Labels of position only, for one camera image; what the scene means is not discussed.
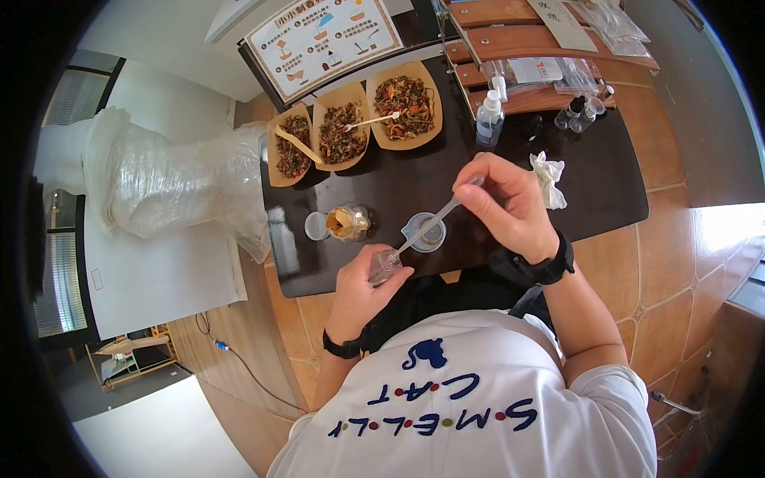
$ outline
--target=wooden scoop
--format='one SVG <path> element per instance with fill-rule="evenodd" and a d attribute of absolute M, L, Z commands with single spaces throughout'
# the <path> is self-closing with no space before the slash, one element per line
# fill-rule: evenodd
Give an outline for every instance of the wooden scoop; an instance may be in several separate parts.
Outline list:
<path fill-rule="evenodd" d="M 396 111 L 392 115 L 383 116 L 382 118 L 369 119 L 367 121 L 362 121 L 361 123 L 356 123 L 355 125 L 345 125 L 343 127 L 343 133 L 346 133 L 350 131 L 351 129 L 356 128 L 357 126 L 365 125 L 367 123 L 374 123 L 375 121 L 382 121 L 383 119 L 389 119 L 389 118 L 397 119 L 400 115 L 401 113 Z"/>
<path fill-rule="evenodd" d="M 319 155 L 314 153 L 308 146 L 306 146 L 302 141 L 300 141 L 297 136 L 291 135 L 291 134 L 287 133 L 279 125 L 276 125 L 276 128 L 274 128 L 274 130 L 275 130 L 275 133 L 276 133 L 277 136 L 281 136 L 282 138 L 284 138 L 287 141 L 291 142 L 300 151 L 302 151 L 303 154 L 305 154 L 310 159 L 312 159 L 316 164 L 323 164 L 324 163 L 324 161 L 322 161 L 321 158 L 319 158 Z"/>

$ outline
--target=tissue paper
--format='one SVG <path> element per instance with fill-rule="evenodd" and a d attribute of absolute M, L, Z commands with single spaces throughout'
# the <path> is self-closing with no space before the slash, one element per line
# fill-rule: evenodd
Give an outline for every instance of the tissue paper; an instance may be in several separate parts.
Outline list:
<path fill-rule="evenodd" d="M 544 151 L 537 154 L 529 154 L 531 167 L 534 169 L 536 178 L 539 180 L 539 186 L 542 188 L 542 198 L 545 200 L 547 209 L 563 209 L 568 205 L 563 193 L 555 187 L 555 183 L 561 180 L 563 168 L 566 166 L 564 161 L 546 161 L 547 156 Z"/>

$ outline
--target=black watch strap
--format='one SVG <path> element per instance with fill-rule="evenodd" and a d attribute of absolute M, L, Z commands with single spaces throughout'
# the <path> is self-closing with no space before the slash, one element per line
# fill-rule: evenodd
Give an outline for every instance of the black watch strap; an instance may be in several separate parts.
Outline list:
<path fill-rule="evenodd" d="M 554 284 L 563 278 L 566 271 L 574 273 L 574 248 L 563 232 L 557 229 L 555 231 L 558 233 L 560 245 L 553 259 L 530 265 L 521 255 L 513 257 L 513 262 L 521 273 L 537 284 Z"/>
<path fill-rule="evenodd" d="M 354 357 L 358 357 L 361 354 L 360 338 L 361 337 L 356 340 L 343 342 L 343 345 L 337 345 L 335 342 L 330 340 L 330 336 L 327 335 L 327 329 L 324 329 L 324 349 L 332 355 L 340 357 L 341 359 L 352 359 Z"/>

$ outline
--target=white t-shirt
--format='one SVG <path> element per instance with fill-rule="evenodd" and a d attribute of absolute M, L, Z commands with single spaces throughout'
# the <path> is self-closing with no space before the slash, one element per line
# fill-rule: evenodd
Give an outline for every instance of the white t-shirt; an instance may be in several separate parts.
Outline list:
<path fill-rule="evenodd" d="M 268 476 L 655 476 L 646 386 L 600 366 L 567 389 L 536 317 L 423 320 L 295 422 Z"/>

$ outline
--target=plastic pipette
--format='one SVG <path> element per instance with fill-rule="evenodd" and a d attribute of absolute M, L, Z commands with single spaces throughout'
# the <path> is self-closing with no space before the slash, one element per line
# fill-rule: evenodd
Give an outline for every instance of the plastic pipette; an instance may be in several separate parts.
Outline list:
<path fill-rule="evenodd" d="M 467 184 L 473 184 L 475 186 L 483 186 L 483 182 L 486 180 L 484 176 L 481 176 L 480 174 L 476 174 L 473 176 Z M 404 252 L 409 246 L 415 243 L 417 239 L 420 239 L 423 234 L 425 234 L 427 231 L 429 231 L 433 226 L 438 224 L 438 221 L 441 219 L 444 219 L 447 214 L 449 214 L 455 207 L 459 206 L 461 203 L 457 199 L 456 196 L 452 195 L 451 200 L 446 203 L 446 206 L 442 207 L 440 211 L 436 213 L 435 216 L 433 216 L 431 219 L 429 219 L 425 224 L 423 224 L 420 229 L 411 237 L 408 241 L 404 242 L 404 245 L 399 247 L 398 250 L 396 250 L 396 253 L 394 256 L 398 256 L 402 252 Z"/>

